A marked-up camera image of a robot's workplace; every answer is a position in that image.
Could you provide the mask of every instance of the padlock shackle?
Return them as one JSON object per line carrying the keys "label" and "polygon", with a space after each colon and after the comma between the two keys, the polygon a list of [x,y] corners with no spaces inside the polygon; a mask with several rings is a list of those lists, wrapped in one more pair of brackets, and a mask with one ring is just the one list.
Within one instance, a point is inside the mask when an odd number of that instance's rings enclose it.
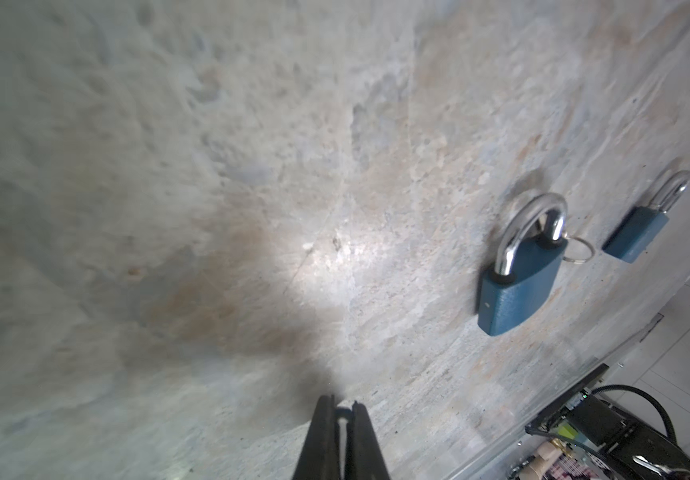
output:
{"label": "padlock shackle", "polygon": [[505,229],[503,240],[497,248],[494,272],[502,276],[510,275],[518,245],[521,244],[534,222],[544,214],[548,215],[544,234],[550,240],[560,240],[564,225],[566,225],[567,212],[566,199],[559,194],[542,194],[526,204]]}
{"label": "padlock shackle", "polygon": [[690,170],[681,170],[670,177],[665,185],[657,191],[654,198],[649,202],[649,208],[659,210],[663,214],[675,205],[690,180]]}

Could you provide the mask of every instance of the padlock body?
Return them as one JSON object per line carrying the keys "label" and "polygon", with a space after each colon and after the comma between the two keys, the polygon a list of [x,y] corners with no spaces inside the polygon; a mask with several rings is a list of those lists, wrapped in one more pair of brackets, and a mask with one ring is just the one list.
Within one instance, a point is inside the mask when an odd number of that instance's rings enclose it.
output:
{"label": "padlock body", "polygon": [[609,237],[604,252],[632,264],[667,223],[667,216],[646,206],[633,209]]}
{"label": "padlock body", "polygon": [[538,245],[538,237],[524,240],[515,252],[508,285],[495,278],[494,266],[483,275],[479,295],[479,326],[491,336],[501,335],[526,321],[550,296],[568,242],[561,239],[555,248]]}

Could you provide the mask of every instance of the black cable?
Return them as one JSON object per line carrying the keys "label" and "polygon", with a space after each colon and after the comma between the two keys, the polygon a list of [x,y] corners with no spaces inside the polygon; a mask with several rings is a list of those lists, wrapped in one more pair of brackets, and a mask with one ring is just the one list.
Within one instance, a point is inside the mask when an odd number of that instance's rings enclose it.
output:
{"label": "black cable", "polygon": [[676,429],[673,427],[673,422],[670,420],[670,416],[667,415],[667,410],[657,401],[656,398],[649,395],[647,392],[637,389],[634,386],[629,385],[607,385],[599,387],[598,389],[593,389],[590,394],[595,395],[601,392],[608,392],[610,390],[625,390],[626,392],[635,393],[636,395],[642,396],[648,400],[648,402],[657,409],[657,413],[662,417],[662,423],[665,424],[665,433],[667,439],[673,443],[673,445],[678,446],[676,442]]}

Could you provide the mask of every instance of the padlock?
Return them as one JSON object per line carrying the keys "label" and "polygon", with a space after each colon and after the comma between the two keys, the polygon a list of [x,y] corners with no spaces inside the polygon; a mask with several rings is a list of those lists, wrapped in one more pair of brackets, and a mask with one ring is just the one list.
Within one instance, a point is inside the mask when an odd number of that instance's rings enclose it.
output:
{"label": "padlock", "polygon": [[[479,326],[491,336],[521,325],[548,299],[568,241],[563,236],[566,200],[542,194],[529,202],[505,229],[497,258],[483,274]],[[546,215],[543,231],[524,239]]]}
{"label": "padlock", "polygon": [[604,245],[604,252],[632,264],[668,221],[665,215],[686,190],[690,171],[677,172],[665,182],[648,206],[636,206]]}

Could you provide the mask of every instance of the key ring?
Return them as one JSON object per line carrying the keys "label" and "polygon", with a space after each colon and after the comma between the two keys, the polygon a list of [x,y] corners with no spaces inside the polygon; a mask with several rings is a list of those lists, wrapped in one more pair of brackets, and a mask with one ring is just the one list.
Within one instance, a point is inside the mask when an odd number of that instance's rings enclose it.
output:
{"label": "key ring", "polygon": [[593,260],[595,257],[595,248],[593,247],[593,244],[588,242],[584,238],[580,238],[579,236],[572,236],[564,232],[564,238],[566,240],[577,240],[580,244],[583,244],[588,247],[588,250],[590,251],[590,256],[588,258],[569,258],[568,256],[564,257],[564,262],[569,262],[570,264],[586,264],[589,261]]}

